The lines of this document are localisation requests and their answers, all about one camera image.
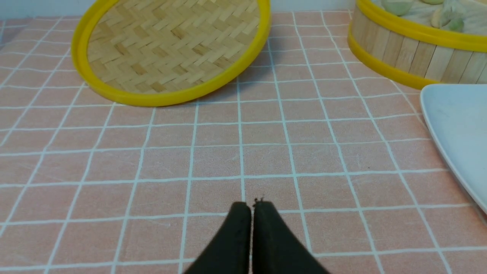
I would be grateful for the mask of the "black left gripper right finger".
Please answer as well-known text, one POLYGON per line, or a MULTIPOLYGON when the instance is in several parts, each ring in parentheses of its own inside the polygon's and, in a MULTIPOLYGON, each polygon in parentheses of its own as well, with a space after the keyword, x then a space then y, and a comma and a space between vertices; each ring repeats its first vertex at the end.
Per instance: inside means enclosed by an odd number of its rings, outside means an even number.
POLYGON ((254 274, 328 274, 292 233, 270 201, 255 201, 252 271, 254 274))

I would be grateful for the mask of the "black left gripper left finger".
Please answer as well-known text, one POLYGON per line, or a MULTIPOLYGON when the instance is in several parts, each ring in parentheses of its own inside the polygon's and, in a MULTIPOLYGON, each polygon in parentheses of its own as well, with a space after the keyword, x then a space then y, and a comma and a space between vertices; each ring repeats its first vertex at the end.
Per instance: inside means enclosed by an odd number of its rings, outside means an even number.
POLYGON ((245 202, 234 202, 218 232, 186 274, 247 274, 252 215, 245 202))

